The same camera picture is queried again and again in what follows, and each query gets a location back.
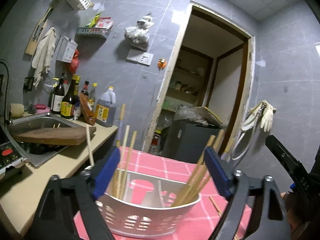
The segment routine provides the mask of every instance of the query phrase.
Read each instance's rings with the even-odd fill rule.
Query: white towel
[[[56,29],[52,27],[38,43],[36,54],[33,57],[31,64],[31,66],[36,69],[34,74],[35,80],[33,82],[33,85],[36,88],[42,80],[42,75],[50,70],[55,42]]]

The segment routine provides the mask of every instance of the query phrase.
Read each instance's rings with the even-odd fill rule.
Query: sponge
[[[11,104],[11,117],[18,118],[23,117],[24,106],[22,104]]]

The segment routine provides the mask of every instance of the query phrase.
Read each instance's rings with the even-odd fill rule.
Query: red plastic bag
[[[76,73],[77,68],[79,66],[78,56],[79,56],[79,50],[76,49],[76,51],[75,51],[75,53],[73,55],[73,58],[71,60],[71,63],[69,65],[69,70],[71,71],[72,74]]]

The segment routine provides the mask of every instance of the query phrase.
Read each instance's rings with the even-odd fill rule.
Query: wooden cutting board
[[[93,135],[96,130],[96,127],[90,127],[90,134]],[[19,142],[50,145],[79,145],[86,140],[86,136],[85,127],[41,128],[12,135]]]

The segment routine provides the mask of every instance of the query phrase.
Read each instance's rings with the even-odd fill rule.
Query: red button
[[[7,156],[7,155],[9,155],[9,154],[11,154],[11,153],[13,153],[13,150],[12,150],[12,149],[6,149],[6,150],[4,150],[4,151],[2,152],[2,155],[3,155],[3,156]]]

